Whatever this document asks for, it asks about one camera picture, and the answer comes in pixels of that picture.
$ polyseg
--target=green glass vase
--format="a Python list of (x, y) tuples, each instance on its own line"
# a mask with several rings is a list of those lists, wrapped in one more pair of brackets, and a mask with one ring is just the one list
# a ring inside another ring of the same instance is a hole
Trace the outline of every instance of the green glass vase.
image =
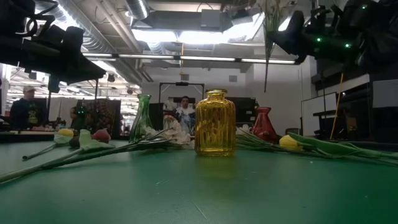
[(140, 94), (138, 95), (138, 112), (134, 122), (132, 123), (130, 131), (129, 142), (136, 142), (146, 135), (145, 127), (152, 127), (149, 118), (149, 101), (151, 95)]

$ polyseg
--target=green leaf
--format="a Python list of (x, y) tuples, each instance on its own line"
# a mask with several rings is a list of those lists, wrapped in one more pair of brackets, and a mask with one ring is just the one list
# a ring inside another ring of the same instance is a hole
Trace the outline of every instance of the green leaf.
[(72, 137), (63, 136), (63, 135), (59, 134), (57, 131), (54, 132), (54, 142), (57, 145), (68, 144), (71, 139), (72, 139)]
[(85, 129), (80, 130), (79, 143), (80, 149), (83, 149), (85, 152), (114, 148), (111, 144), (91, 139), (91, 133)]

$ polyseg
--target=glass bottle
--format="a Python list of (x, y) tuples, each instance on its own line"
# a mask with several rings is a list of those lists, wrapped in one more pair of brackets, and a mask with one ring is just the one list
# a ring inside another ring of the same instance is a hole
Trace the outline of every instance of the glass bottle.
[(226, 90), (207, 90), (196, 107), (195, 151), (204, 156), (232, 156), (235, 150), (235, 105)]
[(261, 138), (262, 140), (275, 143), (277, 135), (268, 117), (268, 113), (270, 111), (271, 108), (268, 107), (257, 108), (257, 119), (254, 123), (253, 134)]
[(138, 95), (138, 112), (130, 130), (129, 142), (136, 142), (146, 135), (145, 127), (152, 127), (149, 118), (149, 101), (151, 95), (139, 94)]

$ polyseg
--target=fluorescent light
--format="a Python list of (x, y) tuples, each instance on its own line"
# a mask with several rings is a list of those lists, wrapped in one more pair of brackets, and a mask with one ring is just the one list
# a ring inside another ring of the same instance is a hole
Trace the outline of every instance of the fluorescent light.
[(141, 59), (174, 59), (172, 55), (129, 55), (120, 54), (121, 58), (141, 58)]
[[(263, 58), (234, 58), (234, 57), (201, 57), (201, 56), (188, 56), (176, 55), (180, 60), (202, 60), (202, 61), (217, 61), (217, 62), (244, 62), (244, 63), (266, 63)], [(174, 60), (173, 55), (146, 55), (146, 54), (119, 54), (120, 58), (140, 58), (140, 59), (160, 59), (160, 60)], [(270, 59), (269, 63), (293, 65), (294, 60), (278, 60)]]
[[(23, 93), (8, 93), (7, 96), (24, 96)], [(35, 94), (35, 96), (41, 96), (41, 97), (48, 97), (48, 94), (42, 94), (38, 93)], [(62, 95), (62, 94), (51, 94), (51, 97), (53, 98), (60, 98), (60, 97), (65, 97), (65, 98), (76, 98), (76, 99), (86, 99), (86, 100), (94, 100), (94, 96), (85, 96), (85, 95)], [(106, 99), (109, 98), (110, 100), (131, 100), (131, 101), (136, 101), (138, 102), (138, 98), (135, 95), (129, 95), (129, 96), (97, 96), (97, 99)]]
[(234, 62), (235, 58), (198, 57), (198, 56), (183, 56), (183, 55), (181, 55), (181, 60), (202, 60), (202, 61)]
[(184, 44), (219, 44), (225, 42), (220, 32), (183, 31), (178, 41)]
[(85, 57), (112, 57), (112, 54), (99, 54), (99, 53), (83, 53)]
[[(267, 63), (266, 59), (255, 59), (255, 58), (242, 58), (242, 62), (248, 63)], [(276, 59), (269, 59), (269, 63), (274, 64), (286, 64), (286, 65), (293, 65), (295, 62), (293, 60), (276, 60)]]
[(98, 60), (98, 61), (93, 61), (93, 63), (96, 64), (97, 66), (101, 67), (103, 70), (106, 70), (107, 72), (112, 72), (112, 73), (115, 73), (115, 74), (117, 74), (117, 75), (120, 76), (120, 74), (118, 73), (118, 71), (117, 71), (113, 66), (110, 66), (110, 65), (109, 65), (108, 63), (106, 63), (106, 62), (103, 62), (103, 61), (101, 61), (101, 60)]
[(289, 16), (288, 18), (285, 19), (285, 21), (279, 26), (278, 31), (284, 31), (287, 29), (287, 26), (289, 25), (290, 19), (292, 17)]
[(75, 92), (75, 93), (79, 93), (80, 92), (80, 90), (78, 88), (75, 88), (75, 87), (68, 87), (67, 90), (70, 90), (70, 91)]
[(145, 42), (176, 42), (177, 36), (173, 31), (158, 31), (158, 30), (137, 30), (133, 29), (137, 40)]
[(87, 58), (88, 60), (91, 61), (96, 61), (96, 60), (101, 60), (103, 62), (115, 62), (116, 58)]

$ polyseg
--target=green table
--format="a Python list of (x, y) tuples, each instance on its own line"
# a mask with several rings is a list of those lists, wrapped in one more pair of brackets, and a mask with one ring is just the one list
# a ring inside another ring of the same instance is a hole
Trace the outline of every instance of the green table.
[[(68, 153), (21, 161), (48, 144), (0, 144), (0, 173)], [(145, 151), (0, 184), (0, 223), (398, 223), (397, 202), (395, 167), (254, 151)]]

